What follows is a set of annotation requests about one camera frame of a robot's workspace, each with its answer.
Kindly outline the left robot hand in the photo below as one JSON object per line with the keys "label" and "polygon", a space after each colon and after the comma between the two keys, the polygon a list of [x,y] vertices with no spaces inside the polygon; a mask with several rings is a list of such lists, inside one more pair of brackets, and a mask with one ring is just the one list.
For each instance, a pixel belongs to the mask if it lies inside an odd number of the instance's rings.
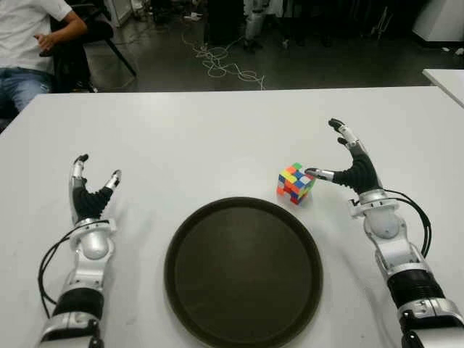
{"label": "left robot hand", "polygon": [[88,158],[88,154],[78,156],[70,171],[69,198],[74,224],[86,219],[99,219],[122,178],[122,171],[116,170],[101,189],[88,191],[87,179],[83,176],[84,163]]}

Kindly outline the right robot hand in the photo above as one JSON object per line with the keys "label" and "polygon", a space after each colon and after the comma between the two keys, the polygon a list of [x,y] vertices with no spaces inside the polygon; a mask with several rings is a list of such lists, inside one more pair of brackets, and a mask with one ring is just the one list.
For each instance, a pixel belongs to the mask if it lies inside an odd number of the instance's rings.
{"label": "right robot hand", "polygon": [[383,186],[377,176],[376,169],[360,139],[340,120],[331,118],[328,125],[341,135],[337,141],[351,154],[352,165],[346,170],[339,171],[310,167],[305,169],[304,173],[313,178],[349,187],[358,195],[382,189]]}

